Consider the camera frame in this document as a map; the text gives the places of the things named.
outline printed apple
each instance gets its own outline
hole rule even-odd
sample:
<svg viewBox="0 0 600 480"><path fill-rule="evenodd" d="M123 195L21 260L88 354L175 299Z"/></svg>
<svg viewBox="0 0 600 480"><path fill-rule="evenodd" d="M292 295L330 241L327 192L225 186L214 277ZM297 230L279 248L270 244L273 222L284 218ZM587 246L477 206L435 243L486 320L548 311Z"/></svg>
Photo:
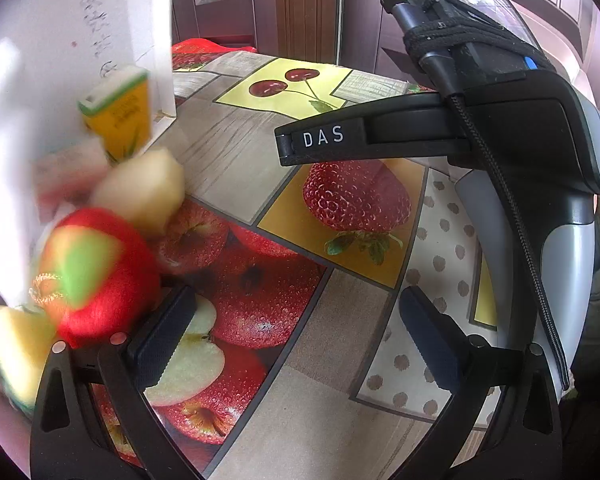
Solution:
<svg viewBox="0 0 600 480"><path fill-rule="evenodd" d="M267 375L255 352L218 342L226 360L205 390L157 411L181 433L206 444L222 444Z"/></svg>
<svg viewBox="0 0 600 480"><path fill-rule="evenodd" d="M158 263L170 274L202 269L218 257L228 233L225 220L186 198L155 243Z"/></svg>
<svg viewBox="0 0 600 480"><path fill-rule="evenodd" d="M267 256L278 256L280 258L298 255L295 251L287 249L285 246L275 243L273 240L269 240L253 231L249 231L244 227L240 227L237 224L231 224L230 228L242 245L250 248L256 253L266 254Z"/></svg>
<svg viewBox="0 0 600 480"><path fill-rule="evenodd" d="M176 346L160 381L144 391L152 406L169 406L189 399L218 378L224 354L209 339L216 310L209 300L196 295L197 309Z"/></svg>
<svg viewBox="0 0 600 480"><path fill-rule="evenodd" d="M227 245L198 284L218 312L211 335L253 349L286 343L323 270L304 256L277 258Z"/></svg>
<svg viewBox="0 0 600 480"><path fill-rule="evenodd" d="M107 431L109 431L109 436L111 437L113 445L116 446L118 455L122 460L142 467L142 464L136 456L136 452L131 447L131 444L129 444L129 441L122 431L122 426L120 426L120 422L113 409L106 388L102 384L92 384L91 390L93 391L93 398L96 405L100 410L102 421L104 422Z"/></svg>

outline door panel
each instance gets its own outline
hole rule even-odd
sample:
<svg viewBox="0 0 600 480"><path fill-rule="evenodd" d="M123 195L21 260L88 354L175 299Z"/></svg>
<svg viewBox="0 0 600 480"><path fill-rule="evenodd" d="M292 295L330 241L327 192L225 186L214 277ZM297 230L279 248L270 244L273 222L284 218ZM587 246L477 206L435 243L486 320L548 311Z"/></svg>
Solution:
<svg viewBox="0 0 600 480"><path fill-rule="evenodd" d="M225 46L255 45L253 0L194 0L202 38Z"/></svg>
<svg viewBox="0 0 600 480"><path fill-rule="evenodd" d="M173 0L173 8L180 40L255 46L253 0Z"/></svg>

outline wooden door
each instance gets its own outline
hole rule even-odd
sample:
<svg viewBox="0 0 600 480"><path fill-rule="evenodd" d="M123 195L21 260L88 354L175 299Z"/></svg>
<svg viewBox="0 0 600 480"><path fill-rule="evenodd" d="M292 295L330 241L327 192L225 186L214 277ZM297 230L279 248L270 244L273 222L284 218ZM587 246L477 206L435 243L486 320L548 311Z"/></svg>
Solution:
<svg viewBox="0 0 600 480"><path fill-rule="evenodd" d="M173 0L173 43L207 38L261 54L335 62L338 0Z"/></svg>
<svg viewBox="0 0 600 480"><path fill-rule="evenodd" d="M274 6L275 0L173 0L173 43L207 38L224 46L271 50L277 31L275 13L268 7Z"/></svg>

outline printed strawberry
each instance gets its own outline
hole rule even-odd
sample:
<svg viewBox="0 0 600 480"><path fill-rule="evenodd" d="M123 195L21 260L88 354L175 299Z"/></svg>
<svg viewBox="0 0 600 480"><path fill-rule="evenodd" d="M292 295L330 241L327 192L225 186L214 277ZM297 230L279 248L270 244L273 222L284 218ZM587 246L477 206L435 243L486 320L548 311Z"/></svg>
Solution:
<svg viewBox="0 0 600 480"><path fill-rule="evenodd" d="M287 249L286 247L275 243L273 240L269 240L264 236L260 236L253 231L249 231L244 227L240 227L236 224L229 225L231 231L235 235L240 243L252 251L260 254L266 254L267 256L276 256L279 258L288 258L289 256L296 256L298 253Z"/></svg>
<svg viewBox="0 0 600 480"><path fill-rule="evenodd" d="M381 160L346 160L314 164L302 188L309 211L338 231L327 242L327 254L340 254L354 241L382 265L394 240L392 229L411 214L411 200L402 183Z"/></svg>
<svg viewBox="0 0 600 480"><path fill-rule="evenodd" d="M229 234L229 224L186 198L165 231L155 243L158 263L164 272L187 274L208 266L218 257Z"/></svg>
<svg viewBox="0 0 600 480"><path fill-rule="evenodd" d="M277 258L227 244L196 283L218 314L211 335L253 349L286 343L323 271L304 256Z"/></svg>
<svg viewBox="0 0 600 480"><path fill-rule="evenodd" d="M410 83L407 85L407 92L409 94L419 94L421 92L435 92L435 90L417 83Z"/></svg>

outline strawberry leaves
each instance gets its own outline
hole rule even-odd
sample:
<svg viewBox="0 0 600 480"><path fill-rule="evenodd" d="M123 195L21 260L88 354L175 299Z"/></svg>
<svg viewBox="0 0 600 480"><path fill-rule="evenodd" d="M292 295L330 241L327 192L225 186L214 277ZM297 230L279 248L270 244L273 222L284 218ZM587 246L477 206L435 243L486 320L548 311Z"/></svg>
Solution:
<svg viewBox="0 0 600 480"><path fill-rule="evenodd" d="M337 234L333 240L329 240L324 245L324 251L329 256L335 256L345 251L356 239L356 234L348 231L342 231Z"/></svg>
<svg viewBox="0 0 600 480"><path fill-rule="evenodd" d="M366 231L340 231L335 238L324 245L324 251L329 256L335 256L347 250L353 242L358 242L361 253L367 252L371 261L377 266L384 263L384 255L391 247L394 240L402 249L404 244L400 238L391 233L369 233Z"/></svg>

